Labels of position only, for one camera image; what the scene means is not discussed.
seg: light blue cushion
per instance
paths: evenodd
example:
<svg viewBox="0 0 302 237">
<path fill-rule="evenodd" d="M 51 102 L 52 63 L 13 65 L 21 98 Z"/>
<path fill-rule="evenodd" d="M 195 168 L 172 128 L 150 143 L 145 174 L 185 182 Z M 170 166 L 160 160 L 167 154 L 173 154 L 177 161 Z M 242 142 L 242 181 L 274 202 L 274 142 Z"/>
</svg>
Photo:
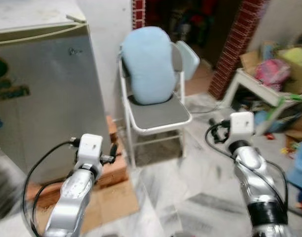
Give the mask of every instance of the light blue cushion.
<svg viewBox="0 0 302 237">
<path fill-rule="evenodd" d="M 172 48 L 162 29 L 143 27 L 132 31 L 122 44 L 122 58 L 137 102 L 156 104 L 171 97 L 176 84 Z"/>
</svg>

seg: marble floor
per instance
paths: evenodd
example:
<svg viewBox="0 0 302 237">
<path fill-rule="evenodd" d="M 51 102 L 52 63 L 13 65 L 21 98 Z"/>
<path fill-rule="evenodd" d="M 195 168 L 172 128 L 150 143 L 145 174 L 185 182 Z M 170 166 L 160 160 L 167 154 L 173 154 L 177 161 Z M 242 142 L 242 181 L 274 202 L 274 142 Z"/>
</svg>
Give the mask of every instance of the marble floor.
<svg viewBox="0 0 302 237">
<path fill-rule="evenodd" d="M 186 103 L 192 112 L 209 110 L 214 104 L 214 99 L 207 94 L 188 96 Z M 186 158 L 180 157 L 178 139 L 139 147 L 136 151 L 139 166 L 130 169 L 139 212 L 83 236 L 169 237 L 178 231 L 196 237 L 251 236 L 248 213 L 239 182 L 233 174 L 233 162 L 203 141 L 209 118 L 219 121 L 231 112 L 231 109 L 222 109 L 193 115 L 193 121 L 186 127 Z M 126 144 L 125 131 L 119 133 Z M 275 134 L 275 138 L 268 141 L 263 136 L 256 137 L 254 144 L 266 159 L 287 170 L 292 160 L 280 153 L 284 147 L 284 135 Z M 271 173 L 282 191 L 279 174 L 274 170 Z M 295 192 L 290 192 L 291 205 Z M 302 217 L 291 212 L 288 214 L 291 228 L 302 237 Z"/>
</svg>

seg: white table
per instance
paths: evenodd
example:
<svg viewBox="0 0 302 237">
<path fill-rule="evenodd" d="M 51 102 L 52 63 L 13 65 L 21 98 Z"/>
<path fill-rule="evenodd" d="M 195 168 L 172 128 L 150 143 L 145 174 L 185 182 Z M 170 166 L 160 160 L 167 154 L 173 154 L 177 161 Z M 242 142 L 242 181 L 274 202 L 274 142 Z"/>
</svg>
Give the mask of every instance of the white table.
<svg viewBox="0 0 302 237">
<path fill-rule="evenodd" d="M 247 88 L 249 91 L 257 95 L 266 103 L 270 104 L 273 107 L 276 107 L 276 110 L 271 114 L 269 119 L 264 121 L 256 128 L 256 135 L 263 135 L 286 108 L 299 103 L 298 101 L 289 99 L 291 93 L 275 91 L 268 86 L 263 85 L 260 81 L 244 72 L 242 68 L 239 68 L 236 71 L 231 85 L 226 91 L 226 94 L 221 102 L 221 107 L 226 108 L 231 106 L 235 93 L 240 85 Z M 282 97 L 285 97 L 285 103 L 278 106 Z"/>
</svg>

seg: red brick wall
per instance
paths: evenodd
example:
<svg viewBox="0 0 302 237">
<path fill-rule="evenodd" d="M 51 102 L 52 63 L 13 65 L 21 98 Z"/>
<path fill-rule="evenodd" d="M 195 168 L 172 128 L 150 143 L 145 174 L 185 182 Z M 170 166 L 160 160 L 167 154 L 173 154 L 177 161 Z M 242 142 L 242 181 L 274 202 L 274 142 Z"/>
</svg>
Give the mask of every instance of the red brick wall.
<svg viewBox="0 0 302 237">
<path fill-rule="evenodd" d="M 145 26 L 146 0 L 132 0 L 132 29 Z"/>
<path fill-rule="evenodd" d="M 242 0 L 209 86 L 209 92 L 216 99 L 223 98 L 237 68 L 239 56 L 248 47 L 269 1 Z"/>
</svg>

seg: refrigerator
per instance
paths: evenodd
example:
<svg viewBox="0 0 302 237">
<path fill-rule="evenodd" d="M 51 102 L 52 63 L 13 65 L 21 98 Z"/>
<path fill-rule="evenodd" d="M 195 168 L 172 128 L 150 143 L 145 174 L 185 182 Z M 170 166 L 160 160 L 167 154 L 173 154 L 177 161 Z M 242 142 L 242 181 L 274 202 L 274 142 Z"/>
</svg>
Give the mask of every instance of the refrigerator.
<svg viewBox="0 0 302 237">
<path fill-rule="evenodd" d="M 63 21 L 0 30 L 0 147 L 24 172 L 52 147 L 84 133 L 110 139 L 86 23 Z M 62 147 L 33 181 L 64 177 L 76 150 Z"/>
</svg>

